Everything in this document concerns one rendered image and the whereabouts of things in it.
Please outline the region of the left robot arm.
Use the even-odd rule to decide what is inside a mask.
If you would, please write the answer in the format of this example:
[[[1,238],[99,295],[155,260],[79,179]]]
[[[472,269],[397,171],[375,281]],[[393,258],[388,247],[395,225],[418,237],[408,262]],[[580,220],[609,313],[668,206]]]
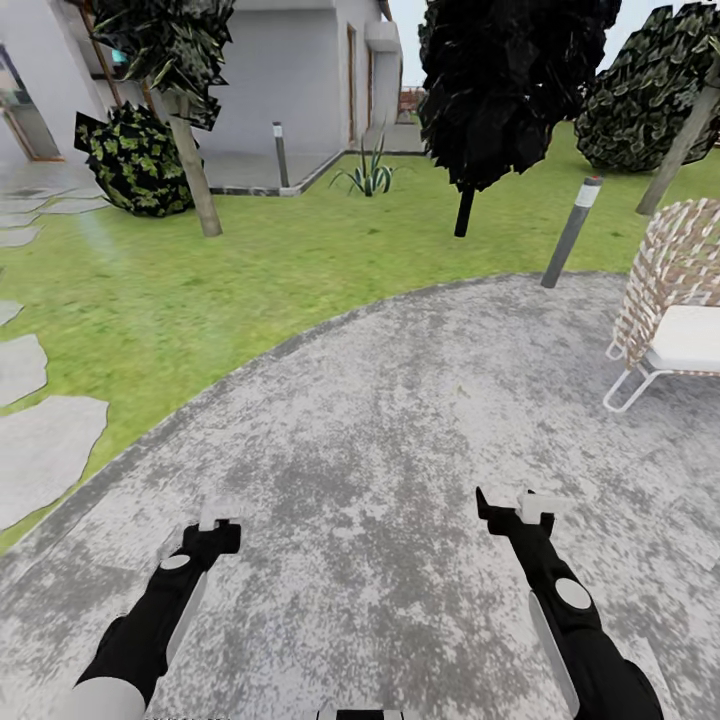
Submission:
[[[103,634],[92,663],[49,720],[143,720],[157,679],[193,620],[207,572],[221,553],[241,547],[246,505],[203,507],[201,521],[183,531],[182,548],[156,568],[145,594]]]

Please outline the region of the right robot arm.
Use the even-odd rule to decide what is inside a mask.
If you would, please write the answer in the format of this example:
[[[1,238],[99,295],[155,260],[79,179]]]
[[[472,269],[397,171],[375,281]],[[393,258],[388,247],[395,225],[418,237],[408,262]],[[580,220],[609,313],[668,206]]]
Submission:
[[[573,501],[529,489],[517,502],[491,506],[476,489],[479,519],[509,537],[525,571],[529,615],[573,720],[664,720],[647,675],[602,631],[591,594],[549,540],[555,513],[570,513]]]

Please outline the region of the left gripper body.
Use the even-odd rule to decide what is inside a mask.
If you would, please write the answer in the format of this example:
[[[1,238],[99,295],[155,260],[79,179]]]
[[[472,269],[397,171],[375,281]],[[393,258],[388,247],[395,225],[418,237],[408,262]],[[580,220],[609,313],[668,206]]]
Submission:
[[[213,550],[214,558],[221,553],[235,554],[241,547],[241,525],[221,522],[215,531],[199,531],[199,525],[191,525],[183,531],[182,548],[195,542],[206,543]]]

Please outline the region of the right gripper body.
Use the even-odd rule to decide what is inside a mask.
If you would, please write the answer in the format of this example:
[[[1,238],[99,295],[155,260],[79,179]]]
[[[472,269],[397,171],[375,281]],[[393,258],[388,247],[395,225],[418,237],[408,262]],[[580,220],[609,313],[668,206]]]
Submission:
[[[552,514],[540,514],[538,524],[526,524],[516,516],[516,510],[512,510],[511,507],[492,506],[487,529],[493,535],[507,535],[518,556],[527,545],[545,543],[552,546],[549,537],[554,523],[555,516]]]

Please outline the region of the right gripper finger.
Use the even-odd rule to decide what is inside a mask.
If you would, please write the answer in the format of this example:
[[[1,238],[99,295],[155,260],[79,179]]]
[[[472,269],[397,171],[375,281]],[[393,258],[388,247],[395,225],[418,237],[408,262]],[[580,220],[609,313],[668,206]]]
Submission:
[[[479,519],[489,519],[489,511],[491,509],[491,505],[488,505],[485,501],[485,497],[483,497],[483,493],[481,493],[480,489],[476,489],[476,504],[478,509],[478,515]]]

